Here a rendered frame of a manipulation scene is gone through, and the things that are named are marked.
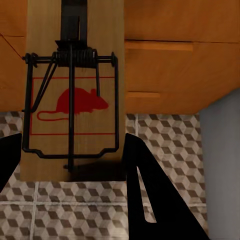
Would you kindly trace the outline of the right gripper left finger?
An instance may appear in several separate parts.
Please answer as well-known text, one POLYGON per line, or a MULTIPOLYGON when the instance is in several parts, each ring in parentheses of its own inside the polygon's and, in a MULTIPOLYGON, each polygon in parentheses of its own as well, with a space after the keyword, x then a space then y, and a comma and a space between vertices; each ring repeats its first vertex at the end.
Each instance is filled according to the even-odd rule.
POLYGON ((0 193, 21 161, 22 133, 0 138, 0 193))

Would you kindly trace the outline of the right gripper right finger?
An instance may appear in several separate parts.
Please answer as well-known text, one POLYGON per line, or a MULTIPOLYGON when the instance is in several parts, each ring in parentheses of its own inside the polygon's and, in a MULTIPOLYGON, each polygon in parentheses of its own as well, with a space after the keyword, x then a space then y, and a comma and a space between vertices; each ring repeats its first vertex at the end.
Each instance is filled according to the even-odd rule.
POLYGON ((125 135, 129 240, 210 240, 145 142, 125 135), (156 219, 145 220, 138 170, 156 219))

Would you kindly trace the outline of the mousetrap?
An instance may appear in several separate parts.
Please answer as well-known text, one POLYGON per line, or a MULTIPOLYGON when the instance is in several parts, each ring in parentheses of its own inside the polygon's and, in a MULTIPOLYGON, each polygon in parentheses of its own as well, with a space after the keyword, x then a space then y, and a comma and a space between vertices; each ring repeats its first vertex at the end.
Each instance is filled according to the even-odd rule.
POLYGON ((124 0, 28 0, 20 183, 126 181, 124 0))

